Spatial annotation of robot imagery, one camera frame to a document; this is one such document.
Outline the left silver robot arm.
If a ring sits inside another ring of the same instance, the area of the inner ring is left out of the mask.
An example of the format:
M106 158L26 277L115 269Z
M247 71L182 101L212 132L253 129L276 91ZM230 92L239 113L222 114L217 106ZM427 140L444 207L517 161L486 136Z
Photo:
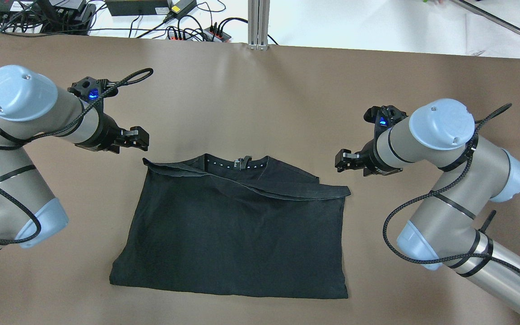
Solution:
M86 77L64 90L29 68L0 67L0 250L34 247L69 222L25 145L53 136L93 152L147 151L148 133L119 127L104 113L103 100L152 74L144 68L118 82Z

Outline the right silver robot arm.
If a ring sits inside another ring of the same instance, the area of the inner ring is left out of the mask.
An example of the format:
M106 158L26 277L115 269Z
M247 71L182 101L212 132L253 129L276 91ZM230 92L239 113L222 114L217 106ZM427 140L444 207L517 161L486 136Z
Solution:
M479 133L510 107L505 104L480 120L450 98L411 115L394 106L371 107L363 118L374 124L373 139L358 152L340 150L335 168L361 169L364 176L396 174L419 161L439 168L442 175L428 193L387 216L385 244L401 259L429 270L445 265L520 314L520 256L487 236L495 212L480 228L472 225L487 202L505 202L520 193L520 161Z

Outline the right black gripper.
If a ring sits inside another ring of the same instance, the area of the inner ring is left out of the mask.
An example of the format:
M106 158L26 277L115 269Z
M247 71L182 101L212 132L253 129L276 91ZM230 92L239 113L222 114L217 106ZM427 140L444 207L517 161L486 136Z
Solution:
M335 157L335 168L337 172L349 169L363 170L363 176L369 175L392 175L402 172L402 168L392 167L381 159L378 153L377 143L380 136L404 120L407 113L394 106L373 106L364 113L363 119L374 124L374 138L367 142L359 151L352 153L348 149L341 149Z

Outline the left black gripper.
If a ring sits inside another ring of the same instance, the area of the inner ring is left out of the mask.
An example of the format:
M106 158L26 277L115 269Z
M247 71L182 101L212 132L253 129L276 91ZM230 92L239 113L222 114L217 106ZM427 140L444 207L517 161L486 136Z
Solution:
M83 102L81 110L84 111L110 86L113 86L113 83L106 79L83 78L72 83L68 91ZM100 99L98 105L68 131L68 141L93 152L109 151L118 154L121 147L147 151L150 135L142 127L131 127L130 130L119 127L113 118L104 113L103 99Z

